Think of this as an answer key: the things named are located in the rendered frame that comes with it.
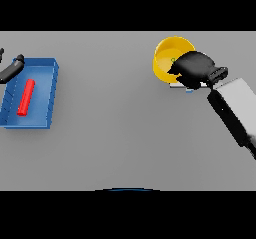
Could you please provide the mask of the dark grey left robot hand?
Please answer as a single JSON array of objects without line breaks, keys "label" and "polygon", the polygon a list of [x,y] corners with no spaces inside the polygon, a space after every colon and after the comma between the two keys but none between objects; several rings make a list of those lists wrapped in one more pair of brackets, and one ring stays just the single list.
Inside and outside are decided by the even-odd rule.
[{"label": "dark grey left robot hand", "polygon": [[19,54],[4,70],[0,71],[0,84],[6,84],[24,69],[24,56]]}]

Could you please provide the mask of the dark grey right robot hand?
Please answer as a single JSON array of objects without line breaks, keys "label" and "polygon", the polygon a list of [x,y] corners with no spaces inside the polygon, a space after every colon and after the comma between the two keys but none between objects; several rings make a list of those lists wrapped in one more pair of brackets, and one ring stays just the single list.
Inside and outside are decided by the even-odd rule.
[{"label": "dark grey right robot hand", "polygon": [[189,51],[182,54],[171,65],[168,74],[177,75],[176,80],[186,88],[198,90],[204,83],[208,88],[228,76],[227,67],[217,67],[206,54]]}]

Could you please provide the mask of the yellow bowl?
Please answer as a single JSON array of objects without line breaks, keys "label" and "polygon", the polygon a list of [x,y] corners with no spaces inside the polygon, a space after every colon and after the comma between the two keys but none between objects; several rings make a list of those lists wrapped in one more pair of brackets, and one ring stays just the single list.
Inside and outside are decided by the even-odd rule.
[{"label": "yellow bowl", "polygon": [[152,70],[155,76],[164,83],[176,83],[177,75],[169,74],[172,64],[183,54],[195,51],[194,45],[187,39],[179,36],[167,37],[160,41],[154,50]]}]

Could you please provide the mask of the pale square measuring scale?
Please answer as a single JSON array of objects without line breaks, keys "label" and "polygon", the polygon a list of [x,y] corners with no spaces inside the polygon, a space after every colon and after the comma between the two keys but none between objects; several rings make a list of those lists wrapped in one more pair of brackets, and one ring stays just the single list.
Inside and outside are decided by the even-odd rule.
[{"label": "pale square measuring scale", "polygon": [[[182,83],[180,82],[176,82],[176,83],[169,83],[170,88],[177,88],[177,89],[184,89],[186,93],[193,93],[194,91],[196,91],[195,89],[192,88],[188,88],[186,86],[184,86]],[[208,88],[207,85],[205,83],[200,83],[200,88]]]}]

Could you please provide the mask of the red beaker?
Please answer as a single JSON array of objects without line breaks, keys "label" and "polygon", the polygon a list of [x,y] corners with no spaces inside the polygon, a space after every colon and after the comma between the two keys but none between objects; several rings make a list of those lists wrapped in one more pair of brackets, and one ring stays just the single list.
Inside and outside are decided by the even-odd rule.
[{"label": "red beaker", "polygon": [[26,116],[28,114],[28,107],[32,98],[36,82],[33,79],[28,79],[24,86],[20,104],[18,106],[17,115]]}]

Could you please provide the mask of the blue tray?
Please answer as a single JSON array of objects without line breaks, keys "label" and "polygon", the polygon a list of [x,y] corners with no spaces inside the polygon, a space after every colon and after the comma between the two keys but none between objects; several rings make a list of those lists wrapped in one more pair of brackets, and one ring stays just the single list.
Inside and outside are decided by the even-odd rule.
[{"label": "blue tray", "polygon": [[[58,81],[55,58],[26,58],[24,69],[5,86],[0,107],[0,127],[6,129],[49,129]],[[18,106],[28,79],[35,81],[26,116],[18,116]]]}]

